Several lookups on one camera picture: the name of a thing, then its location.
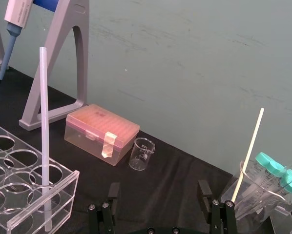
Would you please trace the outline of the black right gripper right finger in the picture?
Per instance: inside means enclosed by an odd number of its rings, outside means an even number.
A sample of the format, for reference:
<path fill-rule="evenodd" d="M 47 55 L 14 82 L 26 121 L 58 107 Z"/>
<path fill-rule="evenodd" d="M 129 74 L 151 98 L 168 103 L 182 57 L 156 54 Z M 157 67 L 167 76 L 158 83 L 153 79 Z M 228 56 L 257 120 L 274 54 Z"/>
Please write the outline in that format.
<path fill-rule="evenodd" d="M 234 202 L 231 200 L 221 202 L 214 198 L 206 180 L 198 180 L 197 198 L 206 223 L 209 224 L 210 234 L 236 233 Z"/>

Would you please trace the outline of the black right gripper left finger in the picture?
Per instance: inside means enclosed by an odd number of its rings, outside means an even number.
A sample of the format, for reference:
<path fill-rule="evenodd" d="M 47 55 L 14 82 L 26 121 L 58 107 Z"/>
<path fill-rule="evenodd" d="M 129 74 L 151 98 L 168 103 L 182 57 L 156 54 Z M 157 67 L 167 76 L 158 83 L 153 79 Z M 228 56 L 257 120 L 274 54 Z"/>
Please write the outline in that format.
<path fill-rule="evenodd" d="M 90 234 L 115 233 L 115 222 L 117 219 L 117 206 L 119 201 L 120 183 L 114 182 L 109 187 L 106 201 L 88 205 L 88 228 Z"/>

